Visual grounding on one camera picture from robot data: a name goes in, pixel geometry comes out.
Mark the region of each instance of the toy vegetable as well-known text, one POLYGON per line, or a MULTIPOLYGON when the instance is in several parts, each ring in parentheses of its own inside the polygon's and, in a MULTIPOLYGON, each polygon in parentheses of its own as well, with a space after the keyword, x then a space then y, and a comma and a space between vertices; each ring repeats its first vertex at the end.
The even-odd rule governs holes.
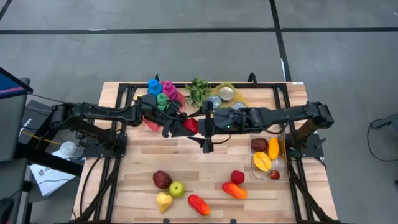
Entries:
POLYGON ((256 152, 253 154, 254 165, 262 171, 269 171, 272 167, 271 160, 267 154, 263 152, 256 152))
POLYGON ((279 155, 279 143, 277 138, 272 138, 269 140, 268 145, 268 157, 270 160, 278 158, 279 155))
POLYGON ((209 215, 211 213, 210 207, 206 202, 197 195, 191 195, 188 197, 188 203, 201 215, 209 215))
POLYGON ((226 182, 223 184, 223 190, 230 195, 232 195, 236 199, 245 199, 248 196, 248 193, 238 185, 232 182, 226 182))

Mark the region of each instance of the gray carpet floor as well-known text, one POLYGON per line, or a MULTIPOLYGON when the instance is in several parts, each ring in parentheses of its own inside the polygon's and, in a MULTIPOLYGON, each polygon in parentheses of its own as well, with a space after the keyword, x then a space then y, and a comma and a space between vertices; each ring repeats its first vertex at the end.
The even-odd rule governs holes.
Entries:
MULTIPOLYGON (((0 0, 0 7, 5 3, 0 0)), ((276 0, 276 6, 281 28, 398 27, 395 0, 276 0)), ((263 0, 13 0, 0 20, 0 30, 273 26, 263 0)), ((398 112, 398 32, 282 37, 292 80, 305 82, 310 100, 327 104, 335 119, 320 134, 327 138, 325 162, 339 219, 396 223, 398 162, 373 158, 366 131, 372 120, 398 112)), ((254 72, 260 81, 285 80, 273 32, 0 34, 0 51, 0 67, 29 77, 36 94, 63 101, 96 103, 105 81, 145 81, 156 74, 245 81, 254 72)), ((377 156, 396 159, 397 137, 398 130, 386 127, 371 131, 369 140, 377 156)), ((71 182, 37 197, 31 222, 68 221, 77 186, 71 182)))

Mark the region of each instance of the leafy green vegetable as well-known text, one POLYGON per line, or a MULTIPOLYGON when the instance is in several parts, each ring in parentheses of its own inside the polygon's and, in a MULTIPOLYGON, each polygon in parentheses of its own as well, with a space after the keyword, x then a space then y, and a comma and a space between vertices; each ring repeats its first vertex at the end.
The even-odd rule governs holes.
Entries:
POLYGON ((190 94, 185 97, 185 101, 194 107, 199 107, 202 101, 211 95, 209 83, 197 77, 193 79, 191 85, 185 85, 185 90, 190 94))

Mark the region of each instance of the green apple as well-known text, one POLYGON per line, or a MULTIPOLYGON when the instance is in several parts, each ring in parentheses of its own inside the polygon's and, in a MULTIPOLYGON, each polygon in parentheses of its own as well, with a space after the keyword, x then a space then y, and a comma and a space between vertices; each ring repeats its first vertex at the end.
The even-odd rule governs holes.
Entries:
POLYGON ((179 181, 173 181, 170 184, 170 195, 173 197, 182 197, 185 193, 185 186, 179 181))

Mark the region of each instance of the clear plastic tray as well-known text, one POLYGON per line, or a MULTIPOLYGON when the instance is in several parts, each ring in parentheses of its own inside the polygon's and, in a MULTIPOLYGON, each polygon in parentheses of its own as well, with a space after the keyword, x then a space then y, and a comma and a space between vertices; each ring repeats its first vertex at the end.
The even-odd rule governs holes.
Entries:
POLYGON ((287 163, 286 163, 286 148, 285 148, 285 133, 281 133, 279 135, 275 134, 268 134, 268 133, 259 133, 259 134, 251 134, 250 135, 250 142, 249 142, 249 163, 251 167, 251 174, 256 179, 261 180, 272 180, 269 175, 272 170, 277 170, 280 175, 279 180, 288 180, 289 179, 289 172, 287 170, 287 163), (253 161, 253 154, 255 151, 251 148, 251 140, 255 138, 264 138, 269 142, 271 138, 277 138, 279 143, 279 155, 276 159, 271 161, 272 167, 269 171, 262 171, 260 170, 253 161))

